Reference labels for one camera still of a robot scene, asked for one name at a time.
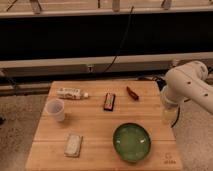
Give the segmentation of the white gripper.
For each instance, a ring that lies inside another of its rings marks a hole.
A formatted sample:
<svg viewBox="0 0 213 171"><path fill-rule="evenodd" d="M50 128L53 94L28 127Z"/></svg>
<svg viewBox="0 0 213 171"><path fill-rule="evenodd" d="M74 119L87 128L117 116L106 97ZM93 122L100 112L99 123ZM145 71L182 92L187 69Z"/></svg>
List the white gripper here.
<svg viewBox="0 0 213 171"><path fill-rule="evenodd" d="M178 118L178 113L178 106L164 107L162 111L162 123L172 126Z"/></svg>

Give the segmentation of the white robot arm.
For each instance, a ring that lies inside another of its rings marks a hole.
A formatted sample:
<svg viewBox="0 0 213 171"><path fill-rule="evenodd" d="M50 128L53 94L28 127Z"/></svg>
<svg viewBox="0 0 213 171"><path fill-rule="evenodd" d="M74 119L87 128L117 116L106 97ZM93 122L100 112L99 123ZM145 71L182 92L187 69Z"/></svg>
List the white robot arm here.
<svg viewBox="0 0 213 171"><path fill-rule="evenodd" d="M160 92L163 124L172 125L175 122L178 108L185 98L213 114L213 86L205 82L207 77L208 69L200 61L188 62L166 73L166 85Z"/></svg>

